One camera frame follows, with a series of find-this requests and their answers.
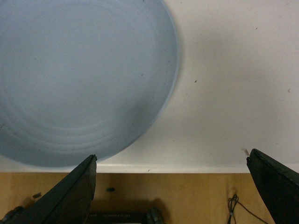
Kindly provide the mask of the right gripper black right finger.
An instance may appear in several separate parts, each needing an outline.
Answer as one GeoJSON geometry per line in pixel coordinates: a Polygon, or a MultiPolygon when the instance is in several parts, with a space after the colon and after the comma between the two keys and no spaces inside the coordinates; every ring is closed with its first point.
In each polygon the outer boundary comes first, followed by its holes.
{"type": "Polygon", "coordinates": [[[252,149],[247,167],[276,224],[299,222],[299,174],[265,153],[252,149]]]}

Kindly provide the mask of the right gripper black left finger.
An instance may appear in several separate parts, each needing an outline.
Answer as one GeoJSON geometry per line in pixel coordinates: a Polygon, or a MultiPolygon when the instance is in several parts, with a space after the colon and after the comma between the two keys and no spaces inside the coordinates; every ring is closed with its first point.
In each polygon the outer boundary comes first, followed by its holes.
{"type": "Polygon", "coordinates": [[[2,224],[83,224],[96,187],[95,155],[88,156],[56,186],[28,208],[18,206],[2,224]]]}

